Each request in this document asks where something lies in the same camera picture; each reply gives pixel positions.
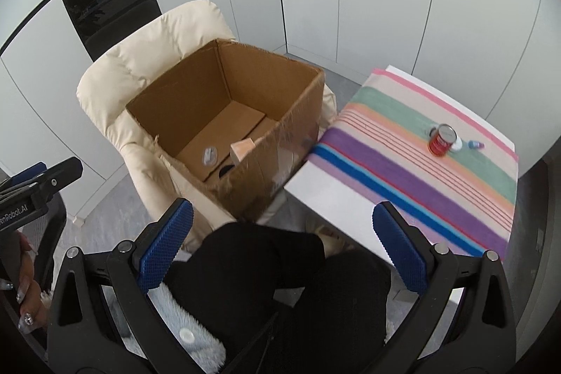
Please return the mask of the person left hand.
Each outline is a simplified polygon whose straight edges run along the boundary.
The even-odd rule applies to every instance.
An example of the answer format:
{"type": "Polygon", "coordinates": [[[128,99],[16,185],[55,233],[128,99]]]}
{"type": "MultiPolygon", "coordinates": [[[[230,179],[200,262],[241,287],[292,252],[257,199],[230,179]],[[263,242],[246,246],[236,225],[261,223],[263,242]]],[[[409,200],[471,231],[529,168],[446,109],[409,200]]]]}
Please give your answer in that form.
{"type": "Polygon", "coordinates": [[[17,234],[19,235],[21,248],[21,267],[16,293],[16,300],[20,305],[18,329],[22,334],[28,335],[32,331],[45,328],[48,325],[48,310],[41,299],[41,288],[34,280],[34,267],[31,258],[33,248],[21,232],[17,232],[17,234]]]}

